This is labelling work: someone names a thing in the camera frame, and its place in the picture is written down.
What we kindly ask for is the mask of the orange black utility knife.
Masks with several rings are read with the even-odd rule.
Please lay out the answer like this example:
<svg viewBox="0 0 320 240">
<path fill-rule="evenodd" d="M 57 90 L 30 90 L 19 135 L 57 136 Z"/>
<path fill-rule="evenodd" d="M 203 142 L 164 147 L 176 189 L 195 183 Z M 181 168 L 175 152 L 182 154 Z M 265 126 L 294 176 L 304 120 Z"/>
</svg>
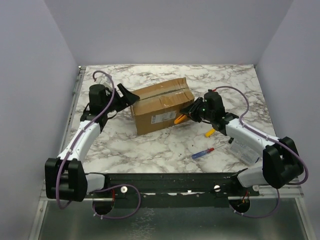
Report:
<svg viewBox="0 0 320 240">
<path fill-rule="evenodd" d="M 175 120 L 174 120 L 174 124 L 175 125 L 178 125 L 180 123 L 182 123 L 183 121 L 185 121 L 188 117 L 185 115 L 185 114 L 181 114 L 179 117 L 177 117 Z"/>
</svg>

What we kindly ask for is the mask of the brown cardboard express box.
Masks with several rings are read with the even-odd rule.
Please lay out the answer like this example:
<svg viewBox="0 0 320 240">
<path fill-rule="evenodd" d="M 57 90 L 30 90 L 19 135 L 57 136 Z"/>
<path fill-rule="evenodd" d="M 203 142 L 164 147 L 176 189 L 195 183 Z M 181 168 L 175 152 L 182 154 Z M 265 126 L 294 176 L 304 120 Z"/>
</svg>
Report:
<svg viewBox="0 0 320 240">
<path fill-rule="evenodd" d="M 180 110 L 194 102 L 187 79 L 176 78 L 137 89 L 139 101 L 130 107 L 138 135 L 145 135 L 174 125 Z"/>
</svg>

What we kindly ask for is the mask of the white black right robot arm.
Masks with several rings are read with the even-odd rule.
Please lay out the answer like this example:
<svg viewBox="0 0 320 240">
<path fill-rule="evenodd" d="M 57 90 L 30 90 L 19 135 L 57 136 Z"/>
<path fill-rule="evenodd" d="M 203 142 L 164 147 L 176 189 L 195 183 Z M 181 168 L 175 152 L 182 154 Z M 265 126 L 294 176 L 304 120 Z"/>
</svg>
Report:
<svg viewBox="0 0 320 240">
<path fill-rule="evenodd" d="M 240 196 L 251 186 L 269 185 L 279 189 L 304 172 L 294 141 L 289 137 L 268 136 L 225 110 L 222 97 L 216 91 L 208 91 L 180 110 L 175 123 L 183 118 L 194 122 L 208 122 L 221 134 L 238 140 L 254 150 L 262 159 L 260 167 L 244 169 L 230 182 L 229 189 Z"/>
</svg>

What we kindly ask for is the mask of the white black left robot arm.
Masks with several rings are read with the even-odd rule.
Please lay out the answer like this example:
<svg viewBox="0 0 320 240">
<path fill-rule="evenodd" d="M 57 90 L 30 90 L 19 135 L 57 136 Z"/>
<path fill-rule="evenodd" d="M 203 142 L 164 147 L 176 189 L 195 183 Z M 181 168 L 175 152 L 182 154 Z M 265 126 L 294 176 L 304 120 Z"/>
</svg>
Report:
<svg viewBox="0 0 320 240">
<path fill-rule="evenodd" d="M 110 193 L 106 177 L 85 173 L 82 162 L 109 120 L 108 113 L 119 113 L 140 99 L 121 83 L 117 87 L 103 84 L 89 87 L 89 103 L 80 117 L 76 134 L 56 158 L 45 162 L 45 190 L 49 199 L 81 202 L 91 192 L 101 198 Z"/>
</svg>

